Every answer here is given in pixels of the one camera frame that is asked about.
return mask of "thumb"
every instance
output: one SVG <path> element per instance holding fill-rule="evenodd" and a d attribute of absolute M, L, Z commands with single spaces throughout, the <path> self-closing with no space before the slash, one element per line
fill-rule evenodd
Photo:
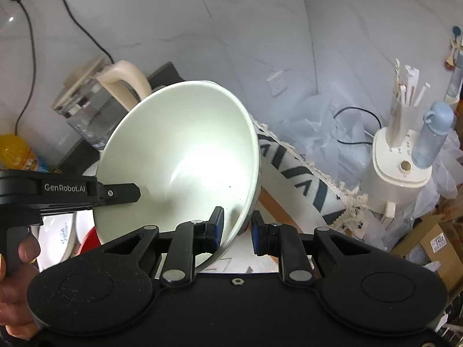
<path fill-rule="evenodd" d="M 5 278 L 6 274 L 6 261 L 3 254 L 0 254 L 0 281 Z"/>

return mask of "appliance handle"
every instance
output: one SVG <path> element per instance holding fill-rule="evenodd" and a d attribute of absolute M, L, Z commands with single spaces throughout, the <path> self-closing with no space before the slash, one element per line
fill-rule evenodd
<path fill-rule="evenodd" d="M 140 100 L 152 94 L 150 83 L 142 71 L 125 60 L 104 68 L 96 79 L 128 111 L 137 105 L 137 101 L 122 81 L 133 87 Z"/>

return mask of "red bowl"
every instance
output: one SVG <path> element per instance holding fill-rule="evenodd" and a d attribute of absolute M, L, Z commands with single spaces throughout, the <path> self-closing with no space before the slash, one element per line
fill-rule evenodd
<path fill-rule="evenodd" d="M 100 246 L 101 246 L 101 243 L 98 238 L 98 235 L 96 234 L 96 229 L 95 227 L 93 227 L 85 235 L 84 240 L 82 241 L 82 244 L 80 245 L 79 251 L 77 252 L 77 255 L 88 252 L 89 250 L 92 250 L 93 248 L 97 248 Z"/>

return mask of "blue water bottle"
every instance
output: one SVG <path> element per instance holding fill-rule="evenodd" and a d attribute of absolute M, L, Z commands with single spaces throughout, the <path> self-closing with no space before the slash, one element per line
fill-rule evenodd
<path fill-rule="evenodd" d="M 411 151 L 411 159 L 416 167 L 425 169 L 432 165 L 453 128 L 454 118 L 452 108 L 443 101 L 435 101 L 424 114 L 425 123 Z"/>

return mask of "human hand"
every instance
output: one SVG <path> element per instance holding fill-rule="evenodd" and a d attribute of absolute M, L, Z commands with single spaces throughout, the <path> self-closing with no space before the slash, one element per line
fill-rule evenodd
<path fill-rule="evenodd" d="M 20 243 L 18 251 L 23 263 L 7 278 L 5 257 L 0 254 L 0 325 L 6 325 L 6 331 L 12 336 L 30 339 L 38 327 L 27 307 L 26 292 L 38 270 L 29 262 L 40 254 L 40 245 L 30 235 Z"/>

